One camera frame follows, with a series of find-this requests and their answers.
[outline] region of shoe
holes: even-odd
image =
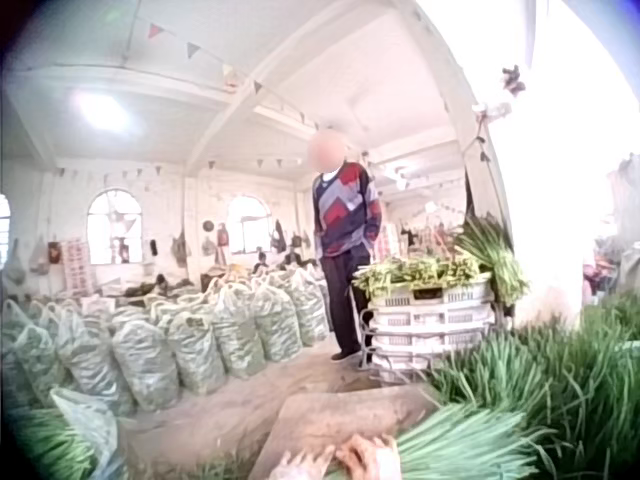
[[[357,353],[360,353],[360,350],[354,350],[353,352],[338,352],[338,353],[334,353],[333,355],[331,355],[331,361],[332,362],[341,362],[343,360],[346,360],[349,357],[352,357],[353,355],[356,355]]]

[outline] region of man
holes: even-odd
[[[255,275],[256,273],[258,273],[258,270],[263,267],[269,268],[269,266],[267,265],[267,254],[261,251],[258,253],[258,263],[253,266],[253,274]]]
[[[313,183],[316,255],[329,286],[329,310],[340,352],[333,361],[360,351],[349,297],[353,275],[371,262],[370,251],[380,233],[382,215],[378,193],[364,167],[346,161],[346,142],[334,130],[316,133],[309,144],[309,158],[320,173]],[[367,298],[354,289],[358,315]],[[369,346],[370,338],[365,339]]]

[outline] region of wooden board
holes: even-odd
[[[321,452],[354,433],[396,435],[436,410],[432,389],[416,385],[349,393],[303,393],[289,397],[253,467],[249,480],[266,479],[287,450]]]

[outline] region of hand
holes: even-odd
[[[269,475],[269,480],[322,480],[335,450],[330,445],[316,459],[302,451],[293,460],[291,453],[285,452],[278,466]]]
[[[402,480],[398,447],[388,435],[369,441],[356,434],[336,457],[347,467],[351,480]]]

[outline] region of striped sweater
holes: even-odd
[[[378,192],[365,168],[345,162],[338,173],[313,183],[316,256],[335,257],[364,244],[369,250],[380,233]]]

